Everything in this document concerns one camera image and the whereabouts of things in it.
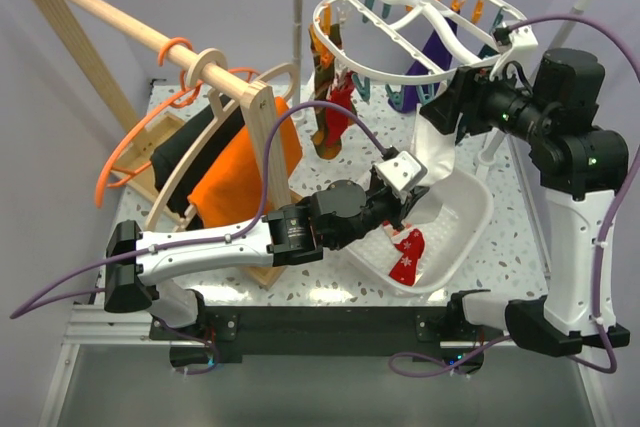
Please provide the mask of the white sock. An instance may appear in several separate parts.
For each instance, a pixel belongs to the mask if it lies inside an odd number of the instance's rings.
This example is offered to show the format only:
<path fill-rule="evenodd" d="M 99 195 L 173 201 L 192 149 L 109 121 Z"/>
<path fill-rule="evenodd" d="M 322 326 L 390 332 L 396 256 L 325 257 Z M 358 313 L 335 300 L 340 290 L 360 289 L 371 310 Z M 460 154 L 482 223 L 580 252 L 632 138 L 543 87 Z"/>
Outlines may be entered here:
<path fill-rule="evenodd" d="M 419 112 L 416 113 L 410 152 L 426 167 L 425 176 L 419 181 L 429 191 L 411 209 L 406 225 L 433 222 L 440 214 L 443 202 L 435 188 L 448 178 L 455 165 L 456 134 L 442 134 Z"/>

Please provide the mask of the red santa sock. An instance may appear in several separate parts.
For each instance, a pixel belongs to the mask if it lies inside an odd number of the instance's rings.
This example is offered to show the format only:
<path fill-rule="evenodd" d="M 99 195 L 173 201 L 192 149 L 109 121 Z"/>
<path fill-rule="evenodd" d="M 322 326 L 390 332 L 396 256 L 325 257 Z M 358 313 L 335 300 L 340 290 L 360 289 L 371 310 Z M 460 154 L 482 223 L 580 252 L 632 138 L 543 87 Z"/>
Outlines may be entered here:
<path fill-rule="evenodd" d="M 383 229 L 393 247 L 400 253 L 400 258 L 388 276 L 401 285 L 413 287 L 419 262 L 425 252 L 426 242 L 423 233 L 412 224 L 404 224 L 402 230 L 397 230 L 388 221 L 383 223 Z"/>
<path fill-rule="evenodd" d="M 327 101 L 352 112 L 353 103 L 351 96 L 354 89 L 355 86 L 352 80 L 352 73 L 347 72 L 345 77 L 338 84 L 331 87 Z M 326 123 L 328 127 L 326 142 L 328 146 L 332 146 L 340 140 L 350 122 L 351 119 L 342 111 L 334 109 L 328 109 L 326 111 Z"/>

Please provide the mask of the dark green sock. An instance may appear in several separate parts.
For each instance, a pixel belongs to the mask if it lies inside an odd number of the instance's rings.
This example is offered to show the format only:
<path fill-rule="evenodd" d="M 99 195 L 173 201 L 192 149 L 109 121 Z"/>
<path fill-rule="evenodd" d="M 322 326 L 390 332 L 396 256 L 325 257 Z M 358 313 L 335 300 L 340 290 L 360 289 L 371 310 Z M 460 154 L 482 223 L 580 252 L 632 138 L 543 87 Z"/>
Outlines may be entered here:
<path fill-rule="evenodd" d="M 490 32 L 493 32 L 497 27 L 500 26 L 500 24 L 503 22 L 504 19 L 504 14 L 502 10 L 499 10 L 498 13 L 495 16 L 495 19 L 491 25 L 491 29 Z M 489 45 L 485 44 L 481 50 L 478 53 L 478 57 L 480 59 L 485 59 L 491 56 L 494 56 L 497 54 L 497 51 L 495 49 L 493 49 L 492 47 L 490 47 Z"/>

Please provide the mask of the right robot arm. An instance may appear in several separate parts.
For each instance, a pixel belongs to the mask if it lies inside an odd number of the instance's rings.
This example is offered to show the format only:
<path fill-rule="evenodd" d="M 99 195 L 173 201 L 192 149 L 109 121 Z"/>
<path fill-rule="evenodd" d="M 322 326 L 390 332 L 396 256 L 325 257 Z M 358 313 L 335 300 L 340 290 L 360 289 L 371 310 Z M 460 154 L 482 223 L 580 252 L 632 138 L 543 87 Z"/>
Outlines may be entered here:
<path fill-rule="evenodd" d="M 550 357 L 629 343 L 612 306 L 609 249 L 629 151 L 619 133 L 593 123 L 604 77 L 595 55 L 554 48 L 543 54 L 533 81 L 514 61 L 497 76 L 466 66 L 420 108 L 422 119 L 456 140 L 497 129 L 526 142 L 551 222 L 547 294 L 536 300 L 458 294 L 456 309 L 445 316 L 452 337 L 466 340 L 489 326 L 507 331 L 518 347 Z"/>

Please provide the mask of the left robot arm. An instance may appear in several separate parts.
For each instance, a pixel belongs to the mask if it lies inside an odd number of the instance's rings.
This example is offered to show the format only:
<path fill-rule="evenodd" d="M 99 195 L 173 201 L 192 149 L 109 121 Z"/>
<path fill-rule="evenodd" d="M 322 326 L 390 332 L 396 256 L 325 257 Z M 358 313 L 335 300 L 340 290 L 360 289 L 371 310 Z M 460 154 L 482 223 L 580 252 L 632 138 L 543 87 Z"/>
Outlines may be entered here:
<path fill-rule="evenodd" d="M 287 267 L 323 259 L 363 239 L 384 223 L 401 228 L 428 193 L 415 187 L 396 195 L 382 181 L 369 188 L 341 180 L 329 188 L 249 221 L 198 231 L 142 231 L 134 221 L 117 225 L 107 248 L 104 309 L 145 311 L 160 327 L 211 344 L 203 296 L 176 284 L 178 277 L 230 267 Z"/>

